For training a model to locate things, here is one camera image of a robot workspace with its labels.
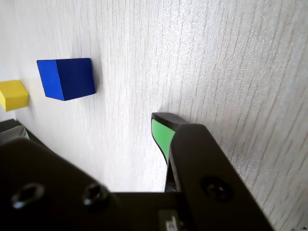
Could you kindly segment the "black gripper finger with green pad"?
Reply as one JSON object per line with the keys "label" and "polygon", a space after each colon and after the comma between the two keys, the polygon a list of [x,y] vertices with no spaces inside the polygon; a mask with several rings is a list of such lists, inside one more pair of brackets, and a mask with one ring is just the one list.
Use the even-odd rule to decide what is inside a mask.
{"label": "black gripper finger with green pad", "polygon": [[108,190],[10,119],[0,124],[3,231],[124,231]]}
{"label": "black gripper finger with green pad", "polygon": [[202,124],[173,113],[152,113],[152,137],[185,199],[195,231],[270,231],[253,196]]}

